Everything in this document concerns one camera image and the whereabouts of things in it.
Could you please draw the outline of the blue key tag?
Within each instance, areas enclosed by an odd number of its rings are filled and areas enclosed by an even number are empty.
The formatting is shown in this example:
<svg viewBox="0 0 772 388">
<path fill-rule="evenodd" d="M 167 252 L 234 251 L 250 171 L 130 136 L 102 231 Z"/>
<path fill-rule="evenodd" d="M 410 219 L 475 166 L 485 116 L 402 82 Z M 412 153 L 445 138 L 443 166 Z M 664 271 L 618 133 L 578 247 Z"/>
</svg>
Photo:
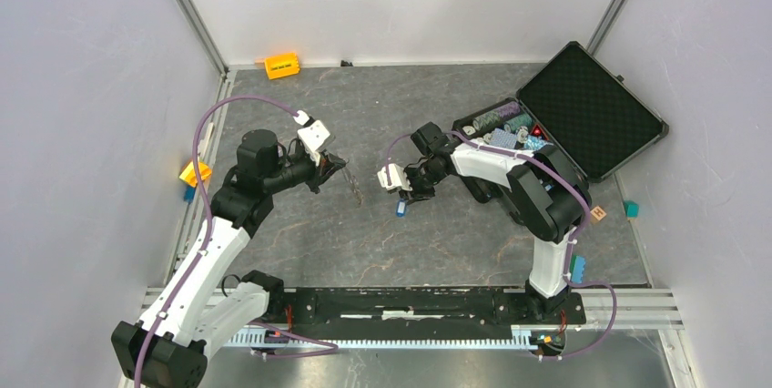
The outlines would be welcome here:
<svg viewBox="0 0 772 388">
<path fill-rule="evenodd" d="M 395 215 L 398 218 L 402 218 L 406 215 L 406 211 L 407 211 L 407 201 L 404 199 L 400 199 L 397 203 Z"/>
</svg>

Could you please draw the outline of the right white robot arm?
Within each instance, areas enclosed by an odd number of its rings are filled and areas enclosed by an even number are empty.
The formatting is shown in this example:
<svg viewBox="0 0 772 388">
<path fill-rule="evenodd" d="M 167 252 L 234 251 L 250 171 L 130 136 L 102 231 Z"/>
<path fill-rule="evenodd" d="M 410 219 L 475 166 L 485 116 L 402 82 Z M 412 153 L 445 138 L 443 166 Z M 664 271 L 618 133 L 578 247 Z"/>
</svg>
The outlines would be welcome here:
<svg viewBox="0 0 772 388">
<path fill-rule="evenodd" d="M 528 315 L 549 322 L 563 308 L 572 285 L 570 255 L 590 212 L 588 184 L 559 148 L 537 150 L 496 147 L 444 132 L 427 123 L 409 135 L 421 153 L 405 168 L 384 166 L 382 186 L 406 203 L 430 199 L 449 176 L 480 179 L 499 186 L 517 222 L 534 237 L 533 266 L 525 283 Z"/>
</svg>

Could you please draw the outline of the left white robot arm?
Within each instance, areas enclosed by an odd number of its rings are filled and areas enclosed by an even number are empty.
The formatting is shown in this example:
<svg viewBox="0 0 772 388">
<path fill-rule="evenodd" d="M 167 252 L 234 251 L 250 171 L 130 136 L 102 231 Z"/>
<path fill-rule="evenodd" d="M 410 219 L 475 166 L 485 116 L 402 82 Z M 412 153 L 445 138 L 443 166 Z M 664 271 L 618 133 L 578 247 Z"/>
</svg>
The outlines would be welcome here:
<svg viewBox="0 0 772 388">
<path fill-rule="evenodd" d="M 120 322 L 112 333 L 128 379 L 146 387 L 197 387 L 209 360 L 248 322 L 274 322 L 284 314 L 282 280 L 260 271 L 246 274 L 212 309 L 206 305 L 272 211 L 275 194 L 299 184 L 317 193 L 344 168 L 344 160 L 327 150 L 333 139 L 319 121 L 298 130 L 291 154 L 269 130 L 243 136 L 237 163 L 207 202 L 206 221 L 178 271 L 136 322 Z"/>
</svg>

